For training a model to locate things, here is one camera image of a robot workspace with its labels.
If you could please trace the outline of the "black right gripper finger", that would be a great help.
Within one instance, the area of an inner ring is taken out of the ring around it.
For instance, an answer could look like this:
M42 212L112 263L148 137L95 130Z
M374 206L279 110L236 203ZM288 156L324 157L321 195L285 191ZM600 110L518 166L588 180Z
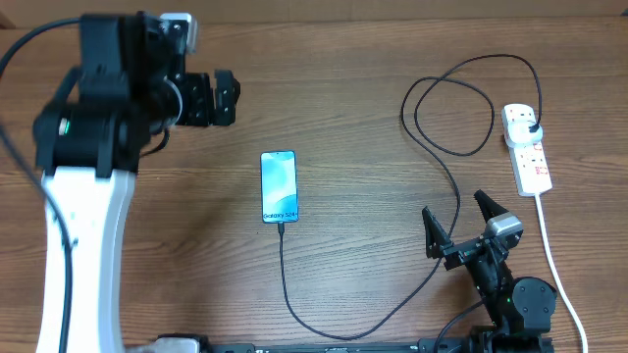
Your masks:
M483 190L479 189L474 193L474 199L476 200L482 216L485 222L488 224L490 220L495 217L504 215L507 213L507 210L499 205L495 200L493 200L488 194L486 194Z
M453 242L428 207L423 208L422 218L426 235L426 256L441 259Z

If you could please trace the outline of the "Samsung Galaxy smartphone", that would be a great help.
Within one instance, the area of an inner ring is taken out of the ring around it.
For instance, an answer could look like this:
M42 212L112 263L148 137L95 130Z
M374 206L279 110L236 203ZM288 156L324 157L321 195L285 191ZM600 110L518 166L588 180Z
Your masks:
M292 150L260 156L262 221L293 223L299 219L296 157Z

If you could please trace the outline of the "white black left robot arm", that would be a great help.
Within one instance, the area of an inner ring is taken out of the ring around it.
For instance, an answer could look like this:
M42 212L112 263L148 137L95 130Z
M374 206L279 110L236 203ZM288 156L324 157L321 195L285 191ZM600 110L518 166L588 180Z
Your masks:
M40 352L120 352L125 223L150 139L172 126L229 126L232 72L193 74L188 13L84 15L80 62L33 125L46 194Z

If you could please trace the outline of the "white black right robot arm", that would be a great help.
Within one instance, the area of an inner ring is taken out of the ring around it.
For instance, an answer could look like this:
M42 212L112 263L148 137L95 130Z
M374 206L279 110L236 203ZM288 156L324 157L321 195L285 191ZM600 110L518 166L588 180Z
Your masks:
M538 277L512 276L506 265L509 250L523 234L523 224L484 191L474 194L484 220L480 236L456 244L433 213L422 210L426 231L426 256L445 262L449 271L465 267L473 279L480 301L452 319L436 338L418 341L421 352L552 352L551 316L557 290ZM464 337L447 338L449 329L479 307L485 307L489 326L473 327Z

